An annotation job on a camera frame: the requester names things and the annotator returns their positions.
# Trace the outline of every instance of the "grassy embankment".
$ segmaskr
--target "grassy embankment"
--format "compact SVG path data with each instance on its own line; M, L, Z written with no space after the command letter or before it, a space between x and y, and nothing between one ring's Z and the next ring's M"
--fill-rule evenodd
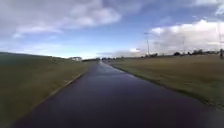
M0 53L0 127L21 118L87 69L72 60Z
M119 69L224 108L224 60L192 56L113 61Z

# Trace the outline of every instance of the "asphalt road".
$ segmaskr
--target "asphalt road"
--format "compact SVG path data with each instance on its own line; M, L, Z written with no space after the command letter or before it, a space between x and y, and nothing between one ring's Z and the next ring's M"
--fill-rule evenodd
M100 63L13 128L223 128L191 97Z

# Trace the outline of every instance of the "tree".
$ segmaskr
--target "tree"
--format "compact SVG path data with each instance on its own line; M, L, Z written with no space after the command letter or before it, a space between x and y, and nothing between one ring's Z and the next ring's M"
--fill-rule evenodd
M174 56L180 56L181 54L179 52L175 52L173 55Z

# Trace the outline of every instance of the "cloud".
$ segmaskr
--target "cloud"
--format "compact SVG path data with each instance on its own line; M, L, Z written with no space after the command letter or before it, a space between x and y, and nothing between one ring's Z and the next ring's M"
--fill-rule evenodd
M149 30L149 51L151 54L173 54L176 51L188 52L198 49L219 50L221 44L217 32L219 26L221 41L224 42L224 22L200 20L189 24L157 27ZM147 53L146 41L136 43L137 49L115 51L102 56L140 57Z
M158 27L150 30L158 36L154 37L153 34L151 42L157 41L160 52L173 52L182 51L185 49L206 49L217 50L220 48L217 25L221 33L221 40L224 41L224 22L209 22L200 20L192 24L181 24L168 27Z
M224 14L224 0L195 0L194 5L196 6L217 6L215 15Z
M121 15L103 0L2 0L0 36L61 32L117 22Z

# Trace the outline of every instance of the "utility pole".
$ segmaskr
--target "utility pole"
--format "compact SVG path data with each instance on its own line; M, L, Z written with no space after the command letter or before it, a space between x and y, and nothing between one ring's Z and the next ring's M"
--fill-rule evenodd
M185 41L186 41L186 38L185 38L185 36L183 35L183 36L182 36L183 55L185 55L185 52L186 52Z
M148 32L145 32L144 33L145 35L146 35L146 43L147 43L147 47L148 47L148 53L147 53L147 55L149 56L149 33Z
M218 32L218 41L220 43L220 59L223 59L223 48L222 48L222 37L221 37L221 33L220 33L220 23L219 21L217 22L217 32Z

